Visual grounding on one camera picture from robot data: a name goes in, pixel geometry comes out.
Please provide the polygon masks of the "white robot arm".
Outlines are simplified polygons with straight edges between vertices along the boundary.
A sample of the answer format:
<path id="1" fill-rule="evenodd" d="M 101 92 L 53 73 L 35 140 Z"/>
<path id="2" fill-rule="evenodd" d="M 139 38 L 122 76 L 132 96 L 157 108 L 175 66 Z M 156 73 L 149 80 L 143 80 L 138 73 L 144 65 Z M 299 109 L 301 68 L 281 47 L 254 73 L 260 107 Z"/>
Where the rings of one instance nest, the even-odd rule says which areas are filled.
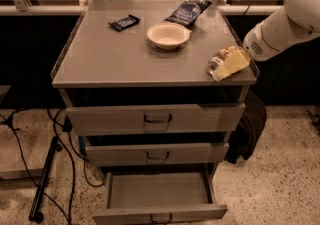
<path id="1" fill-rule="evenodd" d="M 284 5 L 250 30 L 243 46 L 230 46 L 213 55 L 207 73 L 221 81 L 286 49 L 320 36 L 320 0 L 284 0 Z"/>

